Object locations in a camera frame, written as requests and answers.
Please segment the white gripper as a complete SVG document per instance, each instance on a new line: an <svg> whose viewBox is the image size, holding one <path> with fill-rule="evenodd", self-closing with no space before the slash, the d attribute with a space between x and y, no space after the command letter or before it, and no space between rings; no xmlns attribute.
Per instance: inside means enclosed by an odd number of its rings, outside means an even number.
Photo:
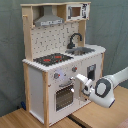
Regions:
<svg viewBox="0 0 128 128"><path fill-rule="evenodd" d="M78 88L78 95L80 99L88 99L94 92L92 85L93 81L82 74L75 76L75 85Z"/></svg>

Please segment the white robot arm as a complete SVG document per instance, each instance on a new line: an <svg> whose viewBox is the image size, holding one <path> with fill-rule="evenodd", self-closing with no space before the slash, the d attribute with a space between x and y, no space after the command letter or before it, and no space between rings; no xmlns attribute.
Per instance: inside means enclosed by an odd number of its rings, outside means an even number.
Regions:
<svg viewBox="0 0 128 128"><path fill-rule="evenodd" d="M113 89L123 81L128 80L128 67L113 74L100 78L95 86L92 86L92 80L84 75L78 74L75 80L81 82L83 87L81 92L88 99L102 107L110 108L115 102Z"/></svg>

